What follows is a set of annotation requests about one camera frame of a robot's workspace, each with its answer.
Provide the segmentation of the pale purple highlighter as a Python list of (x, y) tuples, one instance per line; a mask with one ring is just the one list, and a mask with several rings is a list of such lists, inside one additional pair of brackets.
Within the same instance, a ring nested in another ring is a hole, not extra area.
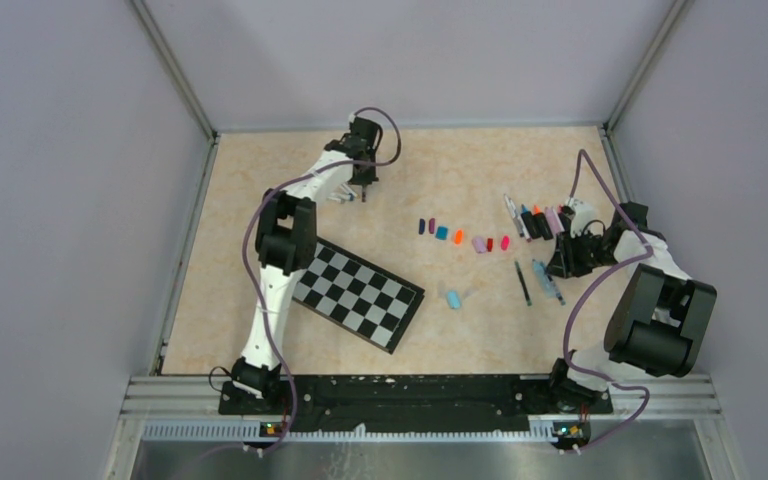
[(547, 219), (550, 231), (554, 236), (557, 236), (564, 232), (563, 223), (560, 220), (558, 212), (551, 207), (544, 209), (544, 215)]

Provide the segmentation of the light blue highlighter cap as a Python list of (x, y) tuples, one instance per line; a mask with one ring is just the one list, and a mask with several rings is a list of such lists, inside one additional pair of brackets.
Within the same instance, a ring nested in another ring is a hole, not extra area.
[(447, 305), (452, 310), (459, 310), (463, 306), (463, 299), (456, 290), (449, 290), (445, 294)]

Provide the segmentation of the black white chessboard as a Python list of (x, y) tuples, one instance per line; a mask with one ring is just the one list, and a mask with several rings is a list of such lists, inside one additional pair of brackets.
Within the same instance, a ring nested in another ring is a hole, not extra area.
[(320, 238), (293, 300), (392, 354), (419, 307), (425, 289)]

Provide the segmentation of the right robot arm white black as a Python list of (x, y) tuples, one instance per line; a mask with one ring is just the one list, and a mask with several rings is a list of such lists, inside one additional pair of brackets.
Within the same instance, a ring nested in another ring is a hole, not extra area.
[(696, 362), (717, 298), (674, 261), (662, 233), (652, 230), (645, 205), (624, 202), (603, 232), (592, 206), (570, 198), (558, 212), (563, 227), (548, 263), (552, 279), (579, 278), (597, 268), (623, 265), (628, 284), (601, 345), (573, 350), (555, 361), (546, 385), (549, 404), (572, 412), (602, 397), (609, 379), (637, 373), (683, 377)]

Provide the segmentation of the black gel pen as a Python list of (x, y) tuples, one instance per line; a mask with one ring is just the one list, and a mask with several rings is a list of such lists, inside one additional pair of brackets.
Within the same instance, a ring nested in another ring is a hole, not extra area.
[(533, 303), (532, 303), (531, 295), (530, 295), (528, 287), (527, 287), (527, 283), (525, 281), (524, 272), (522, 270), (521, 264), (519, 263), (518, 260), (514, 260), (514, 266), (515, 266), (516, 274), (517, 274), (517, 277), (518, 277), (518, 281), (520, 283), (520, 286), (521, 286), (521, 289), (522, 289), (522, 292), (523, 292), (523, 295), (524, 295), (524, 299), (525, 299), (526, 305), (531, 307), (533, 305)]

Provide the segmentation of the black highlighter pink cap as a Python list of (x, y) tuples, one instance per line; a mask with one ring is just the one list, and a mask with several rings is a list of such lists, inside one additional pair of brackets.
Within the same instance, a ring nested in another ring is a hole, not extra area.
[(569, 215), (569, 213), (574, 214), (574, 211), (570, 210), (566, 205), (560, 205), (556, 209), (559, 224), (561, 225), (563, 231), (567, 233), (572, 232), (571, 225), (573, 218)]

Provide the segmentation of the pale purple highlighter cap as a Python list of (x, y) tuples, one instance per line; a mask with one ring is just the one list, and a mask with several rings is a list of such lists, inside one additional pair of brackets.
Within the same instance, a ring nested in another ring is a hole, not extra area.
[(484, 254), (488, 252), (486, 240), (481, 236), (473, 237), (471, 244), (477, 254)]

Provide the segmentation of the white marker magenta end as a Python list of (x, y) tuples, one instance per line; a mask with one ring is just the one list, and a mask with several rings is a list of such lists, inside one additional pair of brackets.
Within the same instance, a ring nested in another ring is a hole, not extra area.
[(525, 223), (523, 222), (522, 218), (519, 218), (519, 224), (520, 224), (520, 227), (521, 227), (521, 230), (522, 230), (522, 233), (523, 233), (523, 236), (524, 236), (526, 242), (529, 242), (529, 243), (532, 242), (533, 241), (532, 237), (531, 237), (529, 231), (527, 230), (527, 228), (525, 226)]

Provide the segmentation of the black highlighter blue tip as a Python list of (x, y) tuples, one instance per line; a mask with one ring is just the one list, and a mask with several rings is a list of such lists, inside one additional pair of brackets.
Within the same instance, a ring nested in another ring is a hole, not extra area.
[(540, 239), (542, 237), (531, 211), (525, 205), (521, 206), (520, 218), (531, 239)]

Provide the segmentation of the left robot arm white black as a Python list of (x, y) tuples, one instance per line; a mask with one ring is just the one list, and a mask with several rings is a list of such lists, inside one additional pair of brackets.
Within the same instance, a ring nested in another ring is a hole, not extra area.
[(279, 404), (281, 344), (292, 292), (314, 258), (318, 241), (317, 207), (351, 184), (376, 180), (382, 126), (356, 114), (348, 131), (328, 142), (301, 176), (267, 190), (244, 234), (242, 252), (254, 241), (257, 259), (243, 257), (255, 287), (251, 329), (231, 368), (231, 385), (257, 413)]

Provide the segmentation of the light blue eraser bar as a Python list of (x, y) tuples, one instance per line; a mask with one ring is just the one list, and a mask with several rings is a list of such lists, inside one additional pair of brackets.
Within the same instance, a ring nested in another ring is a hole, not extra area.
[(538, 280), (538, 283), (540, 284), (542, 290), (544, 291), (545, 295), (548, 298), (555, 298), (555, 288), (552, 286), (552, 281), (547, 275), (547, 271), (545, 269), (545, 265), (543, 262), (533, 259), (531, 261), (532, 269), (535, 273), (535, 276)]

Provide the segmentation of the black highlighter orange cap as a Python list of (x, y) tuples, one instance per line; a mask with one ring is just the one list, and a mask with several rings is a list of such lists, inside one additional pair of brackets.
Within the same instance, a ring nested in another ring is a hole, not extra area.
[(544, 240), (552, 240), (554, 234), (548, 223), (548, 219), (537, 205), (534, 205), (532, 208), (532, 217), (542, 238)]

